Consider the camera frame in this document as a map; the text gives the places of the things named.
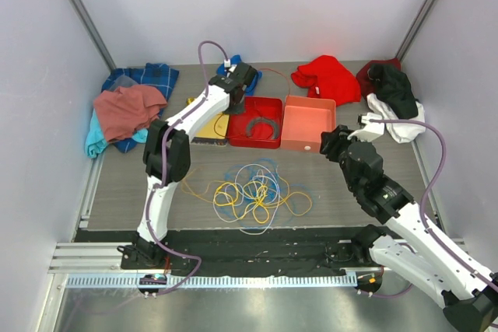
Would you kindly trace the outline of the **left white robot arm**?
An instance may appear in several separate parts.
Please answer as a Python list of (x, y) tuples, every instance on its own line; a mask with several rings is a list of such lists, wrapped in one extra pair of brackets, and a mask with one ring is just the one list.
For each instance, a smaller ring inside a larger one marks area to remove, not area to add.
[(128, 255), (130, 259), (156, 269), (164, 263), (166, 253), (173, 252), (162, 239), (167, 235), (175, 190), (191, 166), (191, 140), (215, 115), (238, 105), (257, 74), (255, 68), (241, 62), (230, 68), (227, 75), (212, 77), (202, 93), (182, 111), (165, 121), (151, 123), (143, 153), (146, 204)]

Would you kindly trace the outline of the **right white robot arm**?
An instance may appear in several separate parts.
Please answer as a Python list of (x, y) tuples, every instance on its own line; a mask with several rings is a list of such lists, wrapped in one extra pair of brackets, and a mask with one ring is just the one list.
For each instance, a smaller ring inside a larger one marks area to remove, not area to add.
[(497, 274), (480, 264), (427, 217), (420, 203), (384, 172), (370, 125), (339, 125), (321, 134), (320, 153), (338, 163), (359, 206), (403, 238), (407, 247), (369, 225), (355, 238), (353, 260), (388, 267), (428, 295), (458, 331), (486, 331), (497, 322)]

